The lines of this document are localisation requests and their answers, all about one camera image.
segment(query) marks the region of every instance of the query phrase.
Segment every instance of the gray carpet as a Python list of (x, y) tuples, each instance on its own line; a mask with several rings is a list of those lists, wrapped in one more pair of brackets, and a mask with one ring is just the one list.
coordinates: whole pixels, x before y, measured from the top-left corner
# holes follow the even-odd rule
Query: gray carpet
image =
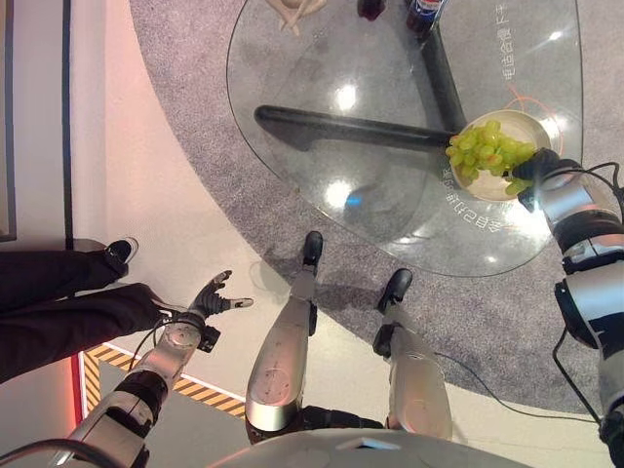
[[(253, 248), (285, 278), (293, 276), (301, 240), (326, 239), (318, 304), (368, 342), (379, 319), (372, 305), (404, 265), (338, 226), (276, 178), (242, 138), (230, 110), (228, 42), (243, 0), (131, 0), (141, 51), (169, 123), (198, 176)], [(616, 138), (624, 124), (618, 44), (622, 10), (609, 0), (580, 5), (584, 69), (584, 161), (623, 162)], [(580, 410), (550, 358), (563, 321), (553, 297), (560, 254), (550, 243), (533, 261), (489, 278), (450, 278), (414, 270), (405, 304), (431, 345), (462, 360), (509, 401)], [(596, 402), (595, 352), (567, 342), (570, 373)], [(443, 363), (448, 381), (483, 392), (462, 369)]]

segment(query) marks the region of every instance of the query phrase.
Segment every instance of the person's leg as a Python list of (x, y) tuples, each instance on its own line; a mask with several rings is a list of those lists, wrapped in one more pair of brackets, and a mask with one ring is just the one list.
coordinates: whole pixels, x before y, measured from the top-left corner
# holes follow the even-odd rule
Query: person's leg
[(0, 253), (0, 313), (104, 288), (127, 274), (136, 249), (136, 241), (128, 239), (89, 253)]
[(149, 287), (134, 284), (0, 315), (0, 383), (96, 346), (151, 329), (162, 317)]

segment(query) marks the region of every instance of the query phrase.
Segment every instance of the robot leg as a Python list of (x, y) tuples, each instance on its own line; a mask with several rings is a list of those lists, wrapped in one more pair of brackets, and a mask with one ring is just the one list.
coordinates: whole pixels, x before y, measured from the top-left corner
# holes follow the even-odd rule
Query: robot leg
[(289, 300), (255, 359), (245, 402), (250, 439), (277, 435), (299, 416), (308, 336), (316, 328), (317, 311), (312, 299), (322, 251), (323, 237), (316, 231), (310, 232), (303, 247), (303, 265), (292, 284)]
[(386, 425), (450, 440), (452, 424), (443, 371), (429, 346), (408, 328), (399, 305), (410, 283), (411, 272), (397, 270), (377, 306), (384, 319), (373, 349), (391, 365)]

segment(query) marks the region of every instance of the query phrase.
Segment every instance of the soda bottle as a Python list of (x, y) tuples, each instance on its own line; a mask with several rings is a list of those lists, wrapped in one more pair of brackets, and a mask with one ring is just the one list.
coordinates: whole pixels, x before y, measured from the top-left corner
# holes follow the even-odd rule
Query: soda bottle
[(419, 40), (425, 39), (433, 27), (443, 0), (412, 0), (408, 10), (408, 28)]

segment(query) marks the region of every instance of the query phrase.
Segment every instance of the white floor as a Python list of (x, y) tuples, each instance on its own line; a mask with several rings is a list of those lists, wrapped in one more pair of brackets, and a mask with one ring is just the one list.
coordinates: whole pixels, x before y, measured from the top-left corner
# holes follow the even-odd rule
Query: white floor
[[(186, 372), (244, 395), (288, 285), (238, 234), (188, 164), (151, 87), (128, 2), (75, 2), (72, 27), (75, 236), (136, 237), (140, 251), (124, 281), (146, 283), (182, 305), (214, 274), (232, 269), (227, 293), (251, 296), (255, 305), (216, 317), (221, 340), (211, 355), (197, 353)], [(115, 344), (134, 350), (139, 339)], [(320, 314), (306, 403), (383, 420), (388, 371), (364, 341)], [(448, 393), (462, 444), (536, 467), (610, 466), (595, 425), (514, 414), (453, 386)]]

